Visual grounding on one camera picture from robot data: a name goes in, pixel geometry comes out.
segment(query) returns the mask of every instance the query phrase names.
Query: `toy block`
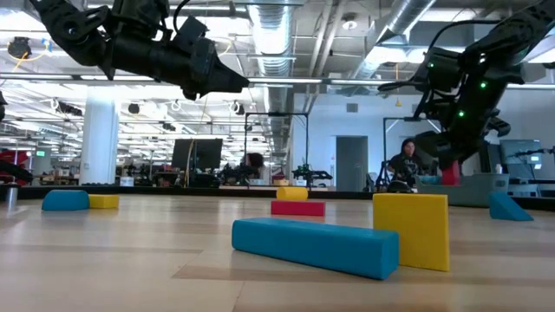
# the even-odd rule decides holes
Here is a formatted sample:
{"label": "toy block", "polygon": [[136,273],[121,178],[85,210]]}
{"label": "toy block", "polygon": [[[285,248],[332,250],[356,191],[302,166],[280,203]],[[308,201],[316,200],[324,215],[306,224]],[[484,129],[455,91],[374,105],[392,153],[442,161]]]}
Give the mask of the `toy block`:
{"label": "toy block", "polygon": [[91,209],[118,209],[120,197],[118,195],[89,195]]}
{"label": "toy block", "polygon": [[397,233],[342,225],[237,220],[232,245],[236,250],[379,280],[388,278],[399,263]]}
{"label": "toy block", "polygon": [[324,216],[325,202],[272,200],[271,214],[295,216]]}
{"label": "toy block", "polygon": [[493,219],[510,221],[534,220],[504,192],[494,192],[489,195],[489,216]]}
{"label": "toy block", "polygon": [[306,187],[282,186],[276,191],[278,200],[306,200],[309,192]]}
{"label": "toy block", "polygon": [[43,211],[82,211],[89,207],[85,191],[52,190],[42,201]]}
{"label": "toy block", "polygon": [[399,264],[449,272],[446,195],[376,194],[374,229],[399,233]]}

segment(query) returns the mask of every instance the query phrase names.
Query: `metal frame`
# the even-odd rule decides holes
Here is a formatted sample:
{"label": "metal frame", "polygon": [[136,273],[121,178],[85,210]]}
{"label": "metal frame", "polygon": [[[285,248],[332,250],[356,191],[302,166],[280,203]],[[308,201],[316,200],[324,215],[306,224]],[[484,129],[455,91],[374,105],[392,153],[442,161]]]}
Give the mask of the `metal frame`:
{"label": "metal frame", "polygon": [[[393,124],[391,124],[389,127],[387,126],[388,120],[394,120]],[[383,118],[383,161],[388,161],[388,132],[389,130],[393,129],[393,127],[395,127],[395,125],[397,125],[397,123],[399,121],[406,121],[406,122],[420,122],[420,121],[427,121],[434,129],[435,131],[437,131],[438,133],[441,132],[441,129],[439,129],[431,120],[426,119],[426,118],[414,118],[414,117],[384,117]]]}
{"label": "metal frame", "polygon": [[[305,155],[304,155],[304,161],[308,164],[309,163],[309,114],[308,113],[246,113],[245,114],[245,156],[244,159],[246,161],[246,143],[247,143],[247,127],[249,126],[249,116],[252,115],[257,115],[257,116],[268,116],[268,117],[293,117],[293,116],[303,116],[306,119],[306,142],[305,142]],[[312,188],[308,181],[307,181],[307,187],[309,188],[309,190]]]}
{"label": "metal frame", "polygon": [[[35,74],[35,73],[9,73],[1,72],[0,77],[6,81],[42,81],[49,83],[86,84],[89,86],[117,86],[117,85],[141,85],[141,86],[172,86],[169,83],[159,83],[152,78],[137,75],[117,75],[113,81],[106,79],[105,75],[90,73],[82,74]],[[392,80],[357,80],[357,79],[330,79],[311,77],[245,77],[251,83],[249,88],[267,86],[294,86],[294,85],[322,85],[322,86],[345,86],[345,87],[379,87],[384,83],[395,82]],[[509,83],[507,90],[555,90],[555,83],[526,83],[523,85]]]}

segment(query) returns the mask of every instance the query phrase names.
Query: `blue triangular block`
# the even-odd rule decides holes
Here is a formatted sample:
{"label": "blue triangular block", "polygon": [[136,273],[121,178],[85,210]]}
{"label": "blue triangular block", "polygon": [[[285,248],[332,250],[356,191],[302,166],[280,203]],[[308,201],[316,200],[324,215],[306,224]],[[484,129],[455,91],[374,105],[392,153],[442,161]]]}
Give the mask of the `blue triangular block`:
{"label": "blue triangular block", "polygon": [[531,215],[515,203],[506,193],[489,195],[489,215],[494,219],[510,221],[533,221]]}

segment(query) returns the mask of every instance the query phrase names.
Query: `red object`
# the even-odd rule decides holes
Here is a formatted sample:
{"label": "red object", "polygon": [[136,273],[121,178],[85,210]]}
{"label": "red object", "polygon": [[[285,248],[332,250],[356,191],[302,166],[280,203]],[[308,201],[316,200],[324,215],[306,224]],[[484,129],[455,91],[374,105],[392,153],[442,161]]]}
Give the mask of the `red object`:
{"label": "red object", "polygon": [[[0,153],[0,159],[8,162],[10,164],[13,164],[14,162],[16,162],[16,151],[4,151]],[[29,156],[27,156],[27,152],[25,151],[18,151],[17,152],[17,165],[19,167],[21,167],[22,169],[25,169],[25,164],[24,162],[29,159]],[[13,177],[8,174],[7,172],[0,172],[0,180],[3,181],[5,184],[8,184],[10,182],[13,181]],[[23,181],[23,180],[16,180],[16,183],[23,186],[23,185],[27,185],[28,183]]]}
{"label": "red object", "polygon": [[325,213],[325,202],[304,202],[291,200],[271,201],[271,214],[322,217],[325,215]]}
{"label": "red object", "polygon": [[443,173],[443,185],[460,185],[459,161],[454,161],[449,168],[441,172]]}

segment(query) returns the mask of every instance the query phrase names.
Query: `woman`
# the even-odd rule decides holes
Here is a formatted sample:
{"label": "woman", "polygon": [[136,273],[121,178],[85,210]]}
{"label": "woman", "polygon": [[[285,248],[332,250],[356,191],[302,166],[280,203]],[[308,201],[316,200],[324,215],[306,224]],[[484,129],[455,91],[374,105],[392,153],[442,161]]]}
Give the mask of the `woman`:
{"label": "woman", "polygon": [[402,142],[401,152],[389,161],[389,170],[395,174],[394,179],[407,182],[412,186],[415,175],[422,173],[422,159],[415,154],[415,141],[406,139]]}
{"label": "woman", "polygon": [[264,156],[260,153],[248,153],[246,156],[246,165],[256,169],[258,172],[256,175],[249,175],[249,179],[266,179]]}

